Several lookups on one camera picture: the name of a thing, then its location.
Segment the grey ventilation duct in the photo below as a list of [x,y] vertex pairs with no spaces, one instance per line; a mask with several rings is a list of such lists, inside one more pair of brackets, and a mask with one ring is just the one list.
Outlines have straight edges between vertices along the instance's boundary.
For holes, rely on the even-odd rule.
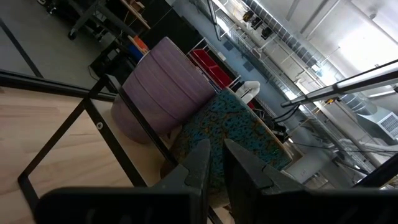
[[340,100],[372,137],[382,139],[388,145],[398,144],[398,115],[375,105],[362,93],[346,94]]

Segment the lavender ribbed mug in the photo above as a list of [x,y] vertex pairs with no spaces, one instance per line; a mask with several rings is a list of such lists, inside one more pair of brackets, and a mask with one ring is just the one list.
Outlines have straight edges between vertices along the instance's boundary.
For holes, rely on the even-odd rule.
[[168,37],[143,56],[122,88],[159,135],[182,125],[216,94]]

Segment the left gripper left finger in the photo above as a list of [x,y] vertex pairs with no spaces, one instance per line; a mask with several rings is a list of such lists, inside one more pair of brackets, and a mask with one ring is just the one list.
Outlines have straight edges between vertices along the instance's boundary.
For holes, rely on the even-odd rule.
[[211,143],[201,140],[185,160],[152,189],[151,224],[206,224]]

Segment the red storage bins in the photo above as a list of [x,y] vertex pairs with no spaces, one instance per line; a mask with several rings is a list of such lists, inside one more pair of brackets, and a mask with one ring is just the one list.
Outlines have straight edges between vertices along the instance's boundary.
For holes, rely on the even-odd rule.
[[210,50],[193,49],[188,56],[211,80],[217,90],[225,87],[236,89],[241,81],[241,77]]

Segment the black rig bar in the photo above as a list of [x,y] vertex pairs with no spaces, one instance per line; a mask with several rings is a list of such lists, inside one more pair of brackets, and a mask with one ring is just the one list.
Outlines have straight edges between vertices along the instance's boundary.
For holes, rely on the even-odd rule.
[[380,167],[372,171],[365,178],[360,180],[355,187],[376,188],[382,187],[388,181],[398,175],[398,153],[388,159]]

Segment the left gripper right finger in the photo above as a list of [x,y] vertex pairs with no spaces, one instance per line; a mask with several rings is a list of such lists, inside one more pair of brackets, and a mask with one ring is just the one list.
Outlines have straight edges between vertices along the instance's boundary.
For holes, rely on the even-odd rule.
[[305,187],[252,152],[223,140],[223,169],[235,224],[308,224],[302,202]]

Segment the white plastic object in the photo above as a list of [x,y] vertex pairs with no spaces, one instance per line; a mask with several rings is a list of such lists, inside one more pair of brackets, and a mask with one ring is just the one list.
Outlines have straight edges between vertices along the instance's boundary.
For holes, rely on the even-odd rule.
[[242,99],[245,104],[248,104],[259,92],[261,84],[258,81],[245,81],[235,91],[235,94]]

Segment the black wheeled cart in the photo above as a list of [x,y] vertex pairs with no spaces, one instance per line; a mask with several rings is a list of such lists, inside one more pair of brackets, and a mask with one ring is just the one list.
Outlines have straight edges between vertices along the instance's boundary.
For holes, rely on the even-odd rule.
[[40,5],[44,6],[49,14],[53,14],[63,2],[67,3],[79,15],[79,18],[74,23],[73,27],[68,33],[70,40],[75,40],[78,31],[88,22],[93,21],[97,26],[103,30],[112,32],[117,35],[117,32],[110,29],[102,20],[95,15],[98,12],[104,16],[111,24],[120,29],[123,33],[134,37],[138,33],[132,30],[124,21],[122,21],[113,11],[111,11],[106,3],[108,0],[36,0]]

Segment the black cabinet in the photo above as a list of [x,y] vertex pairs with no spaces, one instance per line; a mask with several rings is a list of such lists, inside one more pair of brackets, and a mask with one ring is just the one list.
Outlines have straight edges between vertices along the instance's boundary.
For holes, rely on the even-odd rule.
[[183,53],[188,53],[202,36],[166,0],[143,0],[146,7],[143,17],[150,26],[139,37],[152,49],[164,37],[168,37]]

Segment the rig bar with light strip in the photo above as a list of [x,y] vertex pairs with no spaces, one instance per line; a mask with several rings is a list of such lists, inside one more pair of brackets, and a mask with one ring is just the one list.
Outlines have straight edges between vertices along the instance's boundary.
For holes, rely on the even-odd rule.
[[398,59],[281,103],[286,108],[398,83]]

